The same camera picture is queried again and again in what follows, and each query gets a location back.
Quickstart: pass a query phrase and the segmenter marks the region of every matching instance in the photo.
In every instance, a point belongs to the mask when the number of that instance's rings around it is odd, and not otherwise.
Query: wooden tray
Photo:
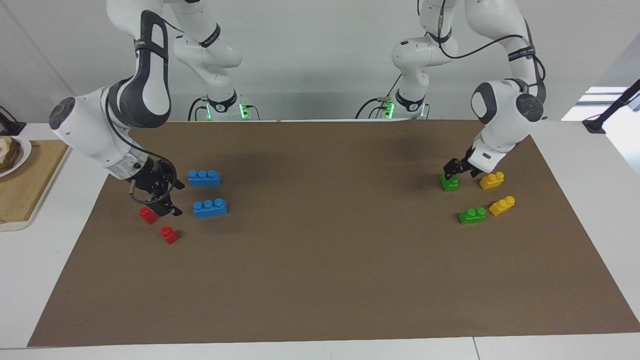
[[[0,231],[29,226],[68,152],[68,146],[59,140],[32,141],[31,146],[27,161],[0,177]]]

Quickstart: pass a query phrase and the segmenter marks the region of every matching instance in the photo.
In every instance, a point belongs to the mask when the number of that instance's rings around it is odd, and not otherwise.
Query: cake slice
[[[0,172],[11,170],[20,156],[20,143],[9,136],[0,136]]]

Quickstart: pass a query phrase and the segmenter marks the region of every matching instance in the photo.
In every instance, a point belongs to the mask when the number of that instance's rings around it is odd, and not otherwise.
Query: green indicator light
[[[240,116],[242,116],[243,120],[249,118],[249,111],[247,110],[245,105],[240,104]]]
[[[394,116],[395,108],[396,108],[396,105],[394,103],[392,103],[391,101],[387,102],[387,109],[385,110],[386,119],[391,119]]]

